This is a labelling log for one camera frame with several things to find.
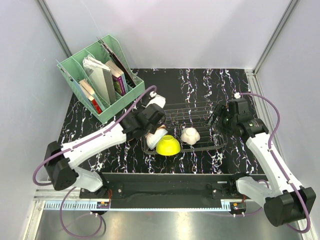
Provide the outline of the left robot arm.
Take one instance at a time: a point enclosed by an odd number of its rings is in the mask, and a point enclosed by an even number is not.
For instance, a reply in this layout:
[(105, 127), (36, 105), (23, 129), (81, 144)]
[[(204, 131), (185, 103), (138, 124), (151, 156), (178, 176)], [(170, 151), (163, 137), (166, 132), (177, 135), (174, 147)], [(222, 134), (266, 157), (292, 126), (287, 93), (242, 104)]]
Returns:
[(108, 186), (97, 172), (80, 165), (90, 157), (116, 145), (152, 134), (157, 140), (160, 122), (165, 117), (166, 99), (156, 94), (141, 111), (126, 111), (118, 120), (79, 140), (58, 146), (52, 142), (47, 147), (49, 161), (44, 165), (56, 191), (69, 187), (88, 190), (97, 198), (108, 193)]

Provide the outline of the black wire dish rack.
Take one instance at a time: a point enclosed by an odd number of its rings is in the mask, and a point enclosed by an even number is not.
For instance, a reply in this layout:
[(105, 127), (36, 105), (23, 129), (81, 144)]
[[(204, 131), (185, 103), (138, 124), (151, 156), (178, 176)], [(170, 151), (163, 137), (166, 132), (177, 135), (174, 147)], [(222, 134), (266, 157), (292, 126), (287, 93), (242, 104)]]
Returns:
[(164, 106), (164, 137), (155, 147), (141, 138), (141, 148), (149, 155), (174, 156), (178, 153), (218, 150), (227, 144), (227, 137), (209, 123), (216, 104), (212, 101), (176, 103)]

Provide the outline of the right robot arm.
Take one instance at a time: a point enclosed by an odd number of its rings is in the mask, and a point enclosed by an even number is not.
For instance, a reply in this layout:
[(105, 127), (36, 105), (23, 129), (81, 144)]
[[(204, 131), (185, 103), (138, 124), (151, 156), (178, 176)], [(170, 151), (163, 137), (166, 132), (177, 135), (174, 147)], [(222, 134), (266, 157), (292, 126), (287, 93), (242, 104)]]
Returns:
[(215, 125), (225, 135), (240, 137), (258, 160), (269, 182), (269, 186), (265, 186), (248, 173), (237, 173), (228, 180), (228, 195), (235, 199), (244, 195), (255, 201), (275, 227), (305, 219), (309, 230), (316, 193), (311, 187), (303, 187), (289, 170), (274, 147), (265, 123), (251, 114), (248, 101), (237, 98), (226, 105), (219, 103), (207, 123)]

